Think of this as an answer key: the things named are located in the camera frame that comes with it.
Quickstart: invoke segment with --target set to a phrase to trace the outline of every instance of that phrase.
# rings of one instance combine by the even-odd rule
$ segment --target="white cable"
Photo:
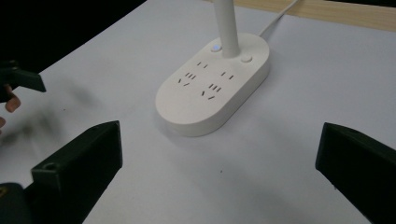
[[[289,9],[291,9],[292,7],[294,7],[294,5],[298,2],[299,0],[294,0],[292,3],[290,3],[290,5],[288,5],[285,9],[283,9],[281,12],[279,12],[277,14],[277,16],[268,24],[267,27],[265,27],[262,32],[260,33],[260,35],[263,35],[265,33],[265,31],[267,31],[275,22],[277,22],[287,11],[289,11]]]

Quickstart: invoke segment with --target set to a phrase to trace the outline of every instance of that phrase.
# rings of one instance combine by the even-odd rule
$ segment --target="screw hole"
[[[50,171],[54,171],[54,170],[58,169],[58,167],[59,167],[59,165],[55,162],[50,162],[43,166],[44,169],[50,170]]]

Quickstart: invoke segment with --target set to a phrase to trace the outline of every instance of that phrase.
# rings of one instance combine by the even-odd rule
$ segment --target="electrical outlet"
[[[261,37],[238,34],[240,53],[222,55],[220,38],[213,40],[157,92],[156,107],[178,133],[199,136],[221,127],[269,73],[269,48]]]

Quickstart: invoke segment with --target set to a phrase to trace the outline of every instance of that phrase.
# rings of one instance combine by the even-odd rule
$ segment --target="table surface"
[[[235,8],[257,35],[275,13]],[[396,148],[396,33],[285,16],[264,38],[269,77],[219,130],[183,137],[155,108],[161,84],[219,36],[212,3],[148,0],[3,108],[0,182],[91,126],[119,120],[123,167],[84,223],[369,223],[315,169],[324,122]]]

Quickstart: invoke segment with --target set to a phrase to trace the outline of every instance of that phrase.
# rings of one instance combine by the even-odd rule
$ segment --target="human hand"
[[[9,113],[14,112],[21,105],[20,99],[12,92],[12,88],[9,85],[5,86],[7,94],[9,95],[9,100],[6,102],[6,110]],[[0,128],[6,124],[6,120],[0,117]]]

